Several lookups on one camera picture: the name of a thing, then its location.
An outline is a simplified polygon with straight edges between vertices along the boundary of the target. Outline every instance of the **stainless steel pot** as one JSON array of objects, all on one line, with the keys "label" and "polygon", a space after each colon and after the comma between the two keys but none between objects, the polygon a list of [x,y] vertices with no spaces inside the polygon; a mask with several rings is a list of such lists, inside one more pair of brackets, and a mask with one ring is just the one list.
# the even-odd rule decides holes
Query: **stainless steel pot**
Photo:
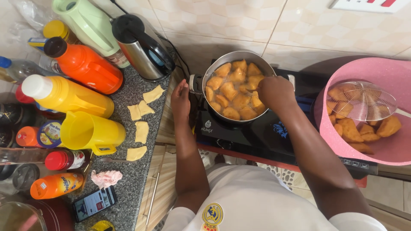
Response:
[{"label": "stainless steel pot", "polygon": [[[268,64],[263,58],[261,58],[261,56],[253,53],[253,52],[249,52],[249,51],[233,51],[231,53],[225,54],[223,56],[221,56],[219,59],[217,59],[209,68],[208,70],[205,72],[204,75],[199,75],[199,74],[193,74],[190,76],[190,80],[189,80],[189,89],[191,93],[194,94],[198,94],[198,95],[203,95],[204,98],[206,97],[206,83],[208,81],[208,79],[212,76],[212,73],[221,65],[223,65],[226,62],[234,62],[234,61],[241,61],[245,59],[245,61],[249,64],[251,62],[253,62],[255,65],[257,65],[257,67],[262,71],[262,73],[265,76],[272,76],[275,75],[274,70],[272,69],[272,67],[270,66],[270,64]],[[294,86],[294,91],[296,90],[296,85],[295,85],[295,77],[293,75],[288,75],[287,77],[285,77],[286,79],[288,79]],[[231,123],[245,123],[245,122],[249,122],[252,120],[257,119],[258,117],[260,117],[261,115],[257,116],[254,119],[251,120],[232,120],[229,118],[226,118],[222,115],[220,115],[219,113],[216,112],[216,114],[222,118],[223,120],[226,120],[228,122]]]}]

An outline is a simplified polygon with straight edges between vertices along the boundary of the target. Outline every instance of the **red bottle cap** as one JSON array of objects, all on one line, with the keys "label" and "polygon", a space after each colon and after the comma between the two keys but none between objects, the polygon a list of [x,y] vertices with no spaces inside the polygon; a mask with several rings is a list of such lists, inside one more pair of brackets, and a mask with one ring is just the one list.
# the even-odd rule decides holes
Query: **red bottle cap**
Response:
[{"label": "red bottle cap", "polygon": [[41,147],[37,142],[38,127],[22,127],[17,133],[16,142],[23,147]]},{"label": "red bottle cap", "polygon": [[24,104],[31,104],[32,102],[34,102],[34,99],[32,97],[27,96],[23,93],[23,91],[21,90],[21,84],[17,87],[16,99],[20,103],[24,103]]},{"label": "red bottle cap", "polygon": [[68,156],[65,152],[54,151],[47,155],[44,164],[48,170],[60,170],[66,166],[68,161]]}]

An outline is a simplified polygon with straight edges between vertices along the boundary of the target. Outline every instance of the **granite countertop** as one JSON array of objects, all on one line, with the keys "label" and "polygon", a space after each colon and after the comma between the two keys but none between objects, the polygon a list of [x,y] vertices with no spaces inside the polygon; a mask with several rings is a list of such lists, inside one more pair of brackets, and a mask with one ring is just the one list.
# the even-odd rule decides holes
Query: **granite countertop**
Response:
[{"label": "granite countertop", "polygon": [[[147,179],[148,168],[150,167],[160,120],[163,114],[170,78],[166,78],[158,83],[149,83],[143,80],[132,66],[123,69],[123,74],[125,81],[123,88],[118,93],[110,96],[115,105],[114,113],[110,117],[110,120],[119,122],[125,127],[127,132],[126,138],[124,142],[117,147],[117,151],[114,154],[95,156],[90,169],[90,174],[93,169],[96,170],[97,173],[101,171],[117,170],[123,174],[123,178],[114,186],[118,202],[115,205],[106,208],[103,211],[76,224],[76,231],[86,231],[93,226],[94,223],[100,220],[110,221],[113,223],[117,231],[133,231],[135,229],[141,198],[143,196],[145,182]],[[150,128],[147,143],[145,144],[147,146],[146,154],[139,159],[136,164],[114,162],[106,163],[99,161],[102,157],[126,159],[128,148],[138,148],[143,146],[142,143],[134,142],[136,126],[134,125],[135,122],[130,118],[130,113],[127,106],[138,104],[141,100],[143,100],[143,93],[153,90],[159,84],[165,92],[159,99],[148,104],[155,111],[155,113],[144,115],[140,120],[147,121]],[[97,189],[97,185],[91,181],[89,175],[85,182],[82,195],[69,195],[69,199],[73,202],[76,199],[90,194]]]}]

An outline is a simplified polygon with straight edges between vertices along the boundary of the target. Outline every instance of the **white bottle cap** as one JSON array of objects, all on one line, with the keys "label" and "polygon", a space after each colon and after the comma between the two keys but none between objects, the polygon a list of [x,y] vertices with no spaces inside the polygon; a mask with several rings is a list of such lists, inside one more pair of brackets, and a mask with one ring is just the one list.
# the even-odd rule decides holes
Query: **white bottle cap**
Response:
[{"label": "white bottle cap", "polygon": [[23,93],[33,99],[46,98],[53,89],[51,79],[38,74],[32,74],[27,77],[21,84]]}]

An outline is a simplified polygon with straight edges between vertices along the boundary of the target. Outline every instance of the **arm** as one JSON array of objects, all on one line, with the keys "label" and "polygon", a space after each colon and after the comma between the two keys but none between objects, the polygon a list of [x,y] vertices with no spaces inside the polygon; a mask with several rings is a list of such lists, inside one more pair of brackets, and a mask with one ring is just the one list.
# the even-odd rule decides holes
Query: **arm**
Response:
[{"label": "arm", "polygon": [[287,128],[298,167],[324,216],[330,219],[345,212],[371,216],[350,173],[298,106],[292,84],[281,76],[266,77],[257,90]]},{"label": "arm", "polygon": [[175,145],[177,148],[177,170],[175,174],[177,201],[174,207],[186,207],[197,213],[210,194],[210,186],[208,185],[206,169],[199,154],[196,140],[188,124],[190,113],[188,92],[188,84],[183,80],[171,95]]}]

